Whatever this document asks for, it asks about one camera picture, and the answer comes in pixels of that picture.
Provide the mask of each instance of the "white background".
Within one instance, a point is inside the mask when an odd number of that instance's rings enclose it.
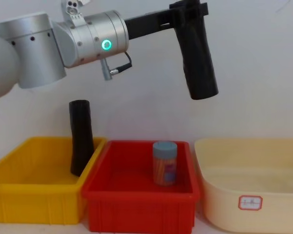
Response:
[[[93,0],[84,13],[124,18],[173,0]],[[100,63],[68,70],[55,84],[0,99],[0,158],[32,136],[69,136],[68,103],[91,102],[96,136],[119,139],[293,137],[293,0],[208,0],[205,17],[220,94],[190,99],[173,30],[130,42],[134,67],[103,80]],[[0,21],[45,11],[62,21],[60,0],[1,0]],[[123,55],[110,66],[126,62]]]

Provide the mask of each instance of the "blue lid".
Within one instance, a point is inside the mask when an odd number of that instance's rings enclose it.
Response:
[[[156,158],[169,160],[177,157],[177,144],[172,141],[159,141],[153,145],[153,155]]]

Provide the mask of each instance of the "plastic container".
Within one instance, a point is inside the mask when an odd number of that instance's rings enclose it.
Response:
[[[199,200],[186,142],[178,145],[176,183],[153,182],[154,141],[111,141],[82,188],[93,232],[190,234]]]
[[[0,161],[0,222],[77,224],[86,202],[81,187],[106,140],[94,140],[96,151],[81,177],[70,173],[72,139],[36,137]]]
[[[206,139],[195,151],[208,220],[230,232],[293,234],[293,139]]]

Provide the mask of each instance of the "beige tub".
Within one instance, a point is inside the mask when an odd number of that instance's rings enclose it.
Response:
[[[195,143],[205,216],[239,233],[293,234],[293,139]]]

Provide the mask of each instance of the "cylindrical canister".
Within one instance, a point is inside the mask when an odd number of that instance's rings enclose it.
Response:
[[[90,102],[86,100],[73,101],[69,103],[69,112],[73,134],[71,173],[81,176],[94,153]]]
[[[153,145],[153,178],[154,183],[170,186],[176,182],[177,144],[170,141],[159,141]]]

